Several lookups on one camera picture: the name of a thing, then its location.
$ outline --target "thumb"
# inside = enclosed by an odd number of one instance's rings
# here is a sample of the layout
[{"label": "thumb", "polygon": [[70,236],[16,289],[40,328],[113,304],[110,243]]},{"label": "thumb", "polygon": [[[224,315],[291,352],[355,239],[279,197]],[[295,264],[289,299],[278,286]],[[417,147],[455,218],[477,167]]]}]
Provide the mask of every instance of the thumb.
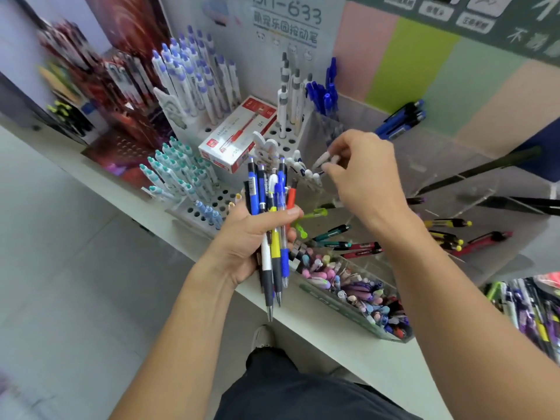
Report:
[{"label": "thumb", "polygon": [[340,165],[332,162],[323,163],[321,168],[331,177],[335,184],[338,184],[339,180],[342,178],[342,174],[346,171],[346,169],[342,168]]},{"label": "thumb", "polygon": [[301,216],[303,216],[303,211],[298,206],[287,211],[265,212],[249,216],[246,218],[246,230],[250,234],[261,235],[276,227],[289,224]]}]

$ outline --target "left hand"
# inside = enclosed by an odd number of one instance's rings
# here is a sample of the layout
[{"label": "left hand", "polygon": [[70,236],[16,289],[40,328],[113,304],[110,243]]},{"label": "left hand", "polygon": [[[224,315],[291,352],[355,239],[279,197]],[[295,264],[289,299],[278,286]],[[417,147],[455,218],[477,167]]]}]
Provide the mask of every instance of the left hand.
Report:
[{"label": "left hand", "polygon": [[[231,208],[220,232],[201,260],[218,263],[222,274],[237,287],[255,272],[256,262],[253,254],[259,248],[263,234],[294,222],[303,214],[299,207],[294,207],[287,211],[265,212],[252,216],[241,201]],[[291,243],[296,239],[296,230],[290,228],[286,237],[291,247]]]}]

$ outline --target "red and white box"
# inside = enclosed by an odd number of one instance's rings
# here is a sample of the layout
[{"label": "red and white box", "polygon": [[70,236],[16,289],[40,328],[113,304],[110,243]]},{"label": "red and white box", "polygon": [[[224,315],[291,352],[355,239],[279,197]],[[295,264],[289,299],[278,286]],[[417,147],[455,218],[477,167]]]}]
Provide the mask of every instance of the red and white box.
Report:
[{"label": "red and white box", "polygon": [[233,174],[253,148],[253,131],[265,134],[276,121],[276,107],[249,96],[198,149],[214,165]]}]

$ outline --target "forearm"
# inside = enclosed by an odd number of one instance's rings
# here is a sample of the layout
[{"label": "forearm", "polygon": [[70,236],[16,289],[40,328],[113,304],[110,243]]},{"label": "forearm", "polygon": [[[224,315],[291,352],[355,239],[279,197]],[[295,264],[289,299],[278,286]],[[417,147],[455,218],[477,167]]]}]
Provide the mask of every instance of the forearm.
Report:
[{"label": "forearm", "polygon": [[233,294],[205,258],[194,265],[171,315],[110,420],[202,420]]},{"label": "forearm", "polygon": [[400,217],[370,227],[453,417],[555,418],[558,367],[488,303],[414,213]]}]

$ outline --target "shelf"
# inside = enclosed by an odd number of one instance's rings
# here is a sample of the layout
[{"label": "shelf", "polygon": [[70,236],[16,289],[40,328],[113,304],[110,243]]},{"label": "shelf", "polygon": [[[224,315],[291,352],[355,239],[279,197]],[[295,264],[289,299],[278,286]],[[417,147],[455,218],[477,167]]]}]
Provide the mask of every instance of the shelf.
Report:
[{"label": "shelf", "polygon": [[[192,260],[204,253],[209,239],[183,226],[142,191],[82,156],[82,145],[43,125],[38,132],[6,118],[0,118],[0,125]],[[237,291],[264,309],[256,277],[249,278]],[[275,309],[274,319],[405,410],[424,418],[451,419],[416,340],[401,344],[376,339],[295,283],[285,290],[282,308]]]}]

